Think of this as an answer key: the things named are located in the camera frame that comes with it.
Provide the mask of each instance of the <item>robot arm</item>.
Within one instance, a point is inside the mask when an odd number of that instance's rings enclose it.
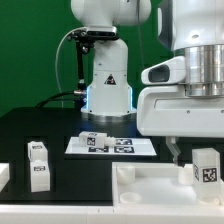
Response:
[[[146,21],[149,0],[72,0],[74,16],[86,27],[136,25]]]

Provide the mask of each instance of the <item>black cable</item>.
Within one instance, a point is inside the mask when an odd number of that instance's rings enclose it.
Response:
[[[54,96],[49,97],[46,100],[41,101],[35,107],[43,107],[45,104],[47,104],[50,101],[64,101],[64,99],[58,99],[58,100],[56,100],[56,99],[59,98],[59,97],[67,96],[67,95],[74,95],[74,92],[73,91],[67,91],[67,92],[56,94]]]

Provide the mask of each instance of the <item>white block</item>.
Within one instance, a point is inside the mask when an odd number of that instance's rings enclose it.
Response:
[[[194,188],[199,199],[219,197],[220,155],[212,149],[193,150]]]
[[[48,151],[43,142],[28,143],[28,157],[31,162],[34,162],[35,160],[47,161]]]
[[[31,192],[50,191],[50,171],[46,161],[30,163]]]
[[[81,146],[104,148],[106,137],[106,133],[83,131],[79,134],[79,143]]]
[[[1,163],[0,164],[0,192],[5,187],[9,181],[9,164]]]

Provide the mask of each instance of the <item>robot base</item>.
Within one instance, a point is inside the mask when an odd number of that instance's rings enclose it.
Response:
[[[82,118],[93,120],[97,122],[107,123],[107,122],[125,122],[136,120],[136,109],[132,109],[128,114],[121,116],[105,116],[105,115],[96,115],[89,112],[87,109],[82,108],[81,110]]]

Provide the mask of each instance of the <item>white plastic part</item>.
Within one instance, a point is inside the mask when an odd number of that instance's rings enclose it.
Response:
[[[221,196],[220,155],[212,149],[193,150],[194,187],[200,201],[215,203]]]
[[[9,164],[0,163],[0,192],[5,187],[10,179]]]
[[[143,136],[223,138],[223,105],[221,97],[188,98],[183,85],[147,87],[138,99],[137,128]]]
[[[35,160],[47,161],[48,152],[43,142],[30,142],[28,143],[28,157],[31,162]]]
[[[122,204],[138,204],[142,201],[142,196],[133,192],[125,192],[120,195]]]
[[[122,40],[95,44],[93,81],[87,88],[84,114],[126,116],[132,107],[132,88],[127,83],[128,48]]]
[[[193,185],[193,166],[186,164],[179,167],[178,182],[182,185]]]
[[[83,131],[79,134],[79,143],[80,146],[104,148],[106,137],[106,133]]]
[[[150,82],[149,72],[161,66],[167,66],[169,68],[170,71],[169,80],[167,82]],[[147,68],[142,72],[142,82],[146,85],[176,84],[184,82],[185,78],[186,78],[186,65],[185,65],[185,57],[183,56],[172,58],[171,60]]]
[[[50,171],[47,161],[30,163],[31,192],[50,191]]]
[[[113,147],[116,145],[116,138],[114,137],[106,137],[104,139],[105,146]]]
[[[120,184],[132,184],[135,182],[135,167],[131,164],[117,166],[117,181]]]
[[[137,0],[72,0],[74,16],[84,26],[136,25],[148,19],[151,11],[149,0],[141,0],[139,21]]]
[[[173,0],[172,50],[224,44],[222,0]]]

